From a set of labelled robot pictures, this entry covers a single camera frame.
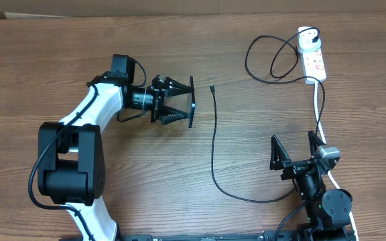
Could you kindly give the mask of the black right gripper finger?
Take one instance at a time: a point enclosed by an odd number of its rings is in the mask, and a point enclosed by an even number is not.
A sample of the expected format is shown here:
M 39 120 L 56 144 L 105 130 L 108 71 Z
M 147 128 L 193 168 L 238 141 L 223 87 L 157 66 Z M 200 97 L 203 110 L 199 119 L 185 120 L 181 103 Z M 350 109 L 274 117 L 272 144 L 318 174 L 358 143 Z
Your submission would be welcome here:
M 281 170 L 285 168 L 287 163 L 292 160 L 287 151 L 283 148 L 279 139 L 274 135 L 271 137 L 271 159 L 269 168 L 270 170 Z
M 317 136 L 314 131 L 308 131 L 308 140 L 310 145 L 310 154 L 313 157 L 322 157 L 320 147 L 326 144 Z

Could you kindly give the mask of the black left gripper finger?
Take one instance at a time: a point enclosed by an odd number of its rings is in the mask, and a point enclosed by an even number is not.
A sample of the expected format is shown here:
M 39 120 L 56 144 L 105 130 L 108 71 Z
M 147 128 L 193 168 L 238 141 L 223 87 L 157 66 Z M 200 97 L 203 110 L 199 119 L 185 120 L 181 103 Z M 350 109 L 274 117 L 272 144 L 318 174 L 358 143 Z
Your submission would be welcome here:
M 176 108 L 164 105 L 160 114 L 162 125 L 167 125 L 172 122 L 188 118 L 188 113 Z
M 169 77 L 164 80 L 165 97 L 173 97 L 193 92 L 193 87 L 181 84 Z

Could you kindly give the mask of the black smartphone lit screen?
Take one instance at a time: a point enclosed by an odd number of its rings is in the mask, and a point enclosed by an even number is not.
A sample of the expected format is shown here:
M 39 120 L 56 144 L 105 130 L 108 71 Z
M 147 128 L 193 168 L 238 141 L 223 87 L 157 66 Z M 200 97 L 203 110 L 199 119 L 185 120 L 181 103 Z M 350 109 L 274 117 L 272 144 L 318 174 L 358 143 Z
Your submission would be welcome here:
M 194 79 L 191 76 L 190 77 L 190 93 L 188 97 L 188 127 L 192 128 L 193 120 L 194 120 L 194 111 L 196 108 L 196 101 L 195 101 L 195 89 L 194 89 Z

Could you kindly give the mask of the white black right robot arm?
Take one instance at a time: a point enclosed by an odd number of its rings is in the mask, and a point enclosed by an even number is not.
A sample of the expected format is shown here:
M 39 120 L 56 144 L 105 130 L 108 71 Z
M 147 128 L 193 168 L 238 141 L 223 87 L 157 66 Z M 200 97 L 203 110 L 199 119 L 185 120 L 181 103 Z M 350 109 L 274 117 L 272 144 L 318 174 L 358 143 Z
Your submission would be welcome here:
M 265 240 L 355 240 L 355 231 L 349 231 L 352 195 L 345 189 L 327 190 L 323 175 L 328 175 L 340 159 L 340 150 L 327 145 L 314 131 L 308 132 L 310 158 L 292 161 L 276 136 L 271 138 L 269 168 L 282 171 L 281 180 L 291 180 L 300 194 L 302 204 L 290 212 L 277 230 L 263 233 Z M 295 230 L 282 231 L 285 222 L 305 209 L 308 222 Z

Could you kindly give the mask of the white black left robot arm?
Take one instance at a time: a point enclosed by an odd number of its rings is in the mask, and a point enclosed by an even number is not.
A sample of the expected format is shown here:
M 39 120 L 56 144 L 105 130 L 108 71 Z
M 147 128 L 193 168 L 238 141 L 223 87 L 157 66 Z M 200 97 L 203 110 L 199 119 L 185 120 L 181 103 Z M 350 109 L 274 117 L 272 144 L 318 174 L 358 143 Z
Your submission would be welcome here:
M 28 181 L 31 201 L 45 210 L 66 210 L 81 240 L 122 240 L 119 225 L 103 201 L 106 181 L 101 134 L 124 108 L 149 112 L 151 121 L 167 125 L 193 121 L 194 82 L 181 84 L 157 75 L 151 85 L 135 85 L 139 62 L 115 54 L 111 69 L 87 82 L 88 94 L 66 117 L 44 122 L 38 133 L 38 159 Z

